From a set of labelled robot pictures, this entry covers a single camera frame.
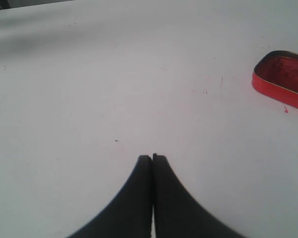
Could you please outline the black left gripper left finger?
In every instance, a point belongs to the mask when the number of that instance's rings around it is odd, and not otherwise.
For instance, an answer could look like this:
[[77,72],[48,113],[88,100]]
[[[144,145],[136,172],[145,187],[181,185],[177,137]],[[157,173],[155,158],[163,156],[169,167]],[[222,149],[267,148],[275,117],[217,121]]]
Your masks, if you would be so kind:
[[141,155],[113,200],[72,238],[150,238],[152,159]]

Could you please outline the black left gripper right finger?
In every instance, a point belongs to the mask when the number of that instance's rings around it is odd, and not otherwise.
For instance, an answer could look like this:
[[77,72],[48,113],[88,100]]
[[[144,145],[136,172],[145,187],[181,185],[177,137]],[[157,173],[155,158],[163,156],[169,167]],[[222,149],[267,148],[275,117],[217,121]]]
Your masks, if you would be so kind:
[[153,207],[157,238],[241,238],[186,190],[164,155],[153,154]]

